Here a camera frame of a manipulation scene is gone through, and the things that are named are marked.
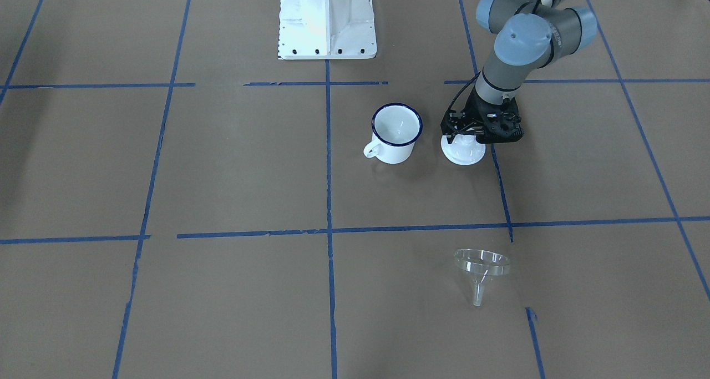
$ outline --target white cup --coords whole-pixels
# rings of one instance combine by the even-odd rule
[[[413,108],[402,103],[385,104],[372,116],[372,142],[363,154],[387,164],[401,163],[408,159],[421,134],[422,118]]]

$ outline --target grid line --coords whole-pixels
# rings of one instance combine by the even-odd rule
[[[540,379],[545,379],[545,367],[542,365],[542,354],[540,353],[540,345],[537,343],[537,331],[535,323],[537,322],[537,314],[530,307],[525,308],[525,313],[528,316],[528,327],[530,328],[530,338],[532,339],[532,347],[535,349],[535,360],[537,361],[537,370],[540,372]]]
[[[69,83],[57,85],[10,85],[7,89],[97,89],[97,88],[192,88],[195,83]]]
[[[469,20],[466,17],[466,8],[464,7],[464,0],[459,0],[459,9],[461,9],[461,17],[464,22],[464,30],[466,32],[466,40],[469,43],[469,54],[471,55],[471,63],[474,66],[474,75],[479,72],[478,65],[476,64],[476,53],[474,52],[474,43],[471,41],[471,32],[469,30]],[[490,156],[493,157],[493,164],[495,166],[495,175],[498,176],[498,184],[500,188],[500,202],[503,205],[503,212],[505,214],[505,221],[508,225],[508,235],[510,236],[510,242],[515,240],[513,234],[513,227],[510,225],[510,212],[508,211],[508,200],[505,198],[505,186],[503,184],[503,176],[500,174],[500,166],[498,164],[498,156],[495,154],[495,146],[490,145]]]
[[[589,9],[596,17],[596,12],[594,12],[594,7],[591,5],[591,0],[586,0],[586,3],[589,5]],[[650,142],[648,141],[648,139],[646,137],[646,131],[643,130],[641,120],[639,119],[638,114],[636,113],[636,108],[634,107],[633,102],[631,101],[631,96],[629,95],[628,89],[626,88],[626,83],[623,80],[623,77],[621,76],[621,71],[619,70],[618,65],[616,64],[616,58],[614,58],[613,53],[611,53],[611,47],[609,46],[609,43],[606,40],[606,36],[604,35],[604,31],[602,31],[602,29],[601,29],[601,23],[599,23],[598,18],[597,18],[596,25],[597,25],[597,28],[599,29],[599,35],[601,36],[601,40],[604,42],[604,46],[606,47],[606,51],[609,54],[609,58],[611,59],[611,65],[613,65],[614,71],[616,71],[616,76],[618,77],[619,83],[621,84],[621,89],[623,90],[624,96],[626,96],[626,102],[628,103],[628,106],[631,109],[631,114],[633,115],[634,121],[636,121],[636,127],[637,127],[639,133],[641,134],[641,139],[643,140],[643,144],[644,144],[644,146],[646,146],[646,152],[648,153],[648,156],[651,159],[651,162],[653,164],[653,168],[656,171],[656,175],[658,176],[661,187],[663,187],[663,192],[664,192],[666,199],[668,201],[668,205],[670,206],[670,209],[673,212],[673,217],[675,218],[676,224],[678,225],[678,229],[680,230],[680,234],[683,237],[683,241],[685,242],[685,247],[688,250],[688,254],[690,255],[693,265],[695,266],[695,271],[697,272],[698,277],[700,278],[700,283],[702,284],[703,289],[705,290],[705,295],[707,296],[708,300],[710,300],[710,287],[708,287],[708,283],[707,283],[707,280],[705,279],[705,275],[703,274],[703,270],[702,270],[702,268],[700,268],[700,263],[698,262],[698,259],[695,256],[695,251],[693,250],[693,246],[690,244],[690,240],[688,239],[688,236],[685,233],[685,228],[683,228],[683,222],[682,222],[682,220],[680,220],[680,217],[678,215],[678,211],[675,208],[675,204],[673,203],[673,199],[670,195],[670,191],[668,190],[668,186],[665,183],[665,180],[664,180],[663,175],[661,173],[660,167],[658,166],[658,162],[656,161],[653,151],[651,149]]]
[[[180,28],[180,36],[178,36],[178,38],[177,38],[177,48],[175,49],[175,60],[173,61],[173,72],[170,76],[170,86],[168,87],[168,96],[167,96],[167,99],[165,100],[165,109],[163,110],[163,121],[162,121],[162,123],[160,123],[160,134],[158,134],[158,145],[155,148],[155,158],[153,159],[153,169],[150,174],[150,184],[148,187],[148,195],[145,198],[145,212],[144,212],[143,222],[140,224],[141,238],[139,239],[138,245],[135,248],[134,267],[133,267],[133,274],[131,277],[131,293],[129,296],[129,301],[126,303],[126,309],[124,311],[124,319],[123,319],[123,324],[121,326],[121,335],[119,336],[119,345],[117,346],[117,349],[116,349],[116,361],[114,361],[114,371],[113,371],[112,379],[118,379],[119,370],[121,368],[121,357],[123,354],[124,344],[126,341],[126,333],[128,331],[129,319],[131,317],[131,306],[133,304],[133,298],[134,298],[134,294],[135,294],[135,284],[136,284],[136,281],[138,278],[140,254],[143,252],[144,235],[145,235],[145,230],[148,226],[148,218],[150,215],[150,202],[152,202],[152,199],[153,199],[153,190],[155,189],[155,177],[158,174],[158,164],[160,163],[160,152],[163,148],[163,137],[165,136],[165,126],[166,126],[167,120],[168,120],[168,113],[170,113],[170,102],[172,101],[172,98],[173,98],[173,89],[175,88],[174,87],[175,77],[178,74],[177,67],[180,63],[180,51],[182,49],[182,40],[185,37],[185,28],[187,27],[187,17],[190,13],[190,2],[191,2],[191,0],[187,0],[185,2],[185,12],[182,15],[182,27]]]
[[[389,85],[386,80],[355,80],[329,82],[248,82],[244,86],[342,86],[342,85]]]
[[[679,217],[681,221],[708,222],[710,216]],[[373,226],[330,228],[333,233],[369,233],[369,232],[411,232],[418,230],[464,230],[464,229],[492,229],[492,228],[541,228],[558,226],[584,226],[584,225],[623,225],[639,223],[674,223],[675,217],[659,218],[618,218],[608,220],[558,220],[536,222],[504,222],[504,223],[472,223],[453,225],[410,225],[410,226]],[[292,229],[292,230],[252,230],[239,232],[205,232],[205,233],[179,233],[177,239],[196,239],[209,237],[251,237],[251,236],[279,236],[279,235],[317,235],[328,233],[328,228]]]
[[[35,7],[35,12],[32,14],[32,19],[30,20],[30,25],[29,27],[27,27],[27,31],[25,32],[25,36],[22,38],[22,42],[20,42],[20,48],[17,50],[15,60],[12,62],[12,67],[10,68],[10,73],[8,73],[7,80],[5,80],[5,86],[3,87],[2,92],[0,92],[0,104],[2,104],[3,100],[5,100],[5,95],[7,95],[8,86],[10,86],[10,83],[12,83],[12,77],[15,75],[17,65],[18,63],[20,63],[20,57],[22,57],[22,52],[25,50],[27,40],[30,38],[32,28],[35,27],[35,22],[37,21],[37,17],[40,13],[40,9],[42,8],[43,3],[44,0],[39,0],[37,2],[37,7]]]
[[[326,128],[326,183],[327,183],[327,236],[328,236],[328,289],[330,300],[330,369],[331,378],[338,377],[338,351],[335,329],[335,273],[333,263],[332,214],[332,153],[330,132],[330,60],[325,61],[325,128]]]
[[[445,85],[465,85],[468,80],[445,80]],[[608,78],[581,78],[581,79],[537,79],[525,80],[525,83],[707,83],[710,78],[635,78],[635,79],[608,79]]]
[[[119,236],[80,236],[80,237],[29,237],[23,239],[0,239],[0,245],[35,245],[39,243],[79,243],[79,242],[113,242],[124,240],[149,239],[150,235],[119,235]]]

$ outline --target floor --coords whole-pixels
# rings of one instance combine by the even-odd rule
[[[566,0],[601,33],[456,166],[477,2],[293,62],[278,0],[0,0],[0,377],[707,377],[710,4]],[[365,159],[395,101],[423,136]],[[513,260],[480,308],[462,247]]]

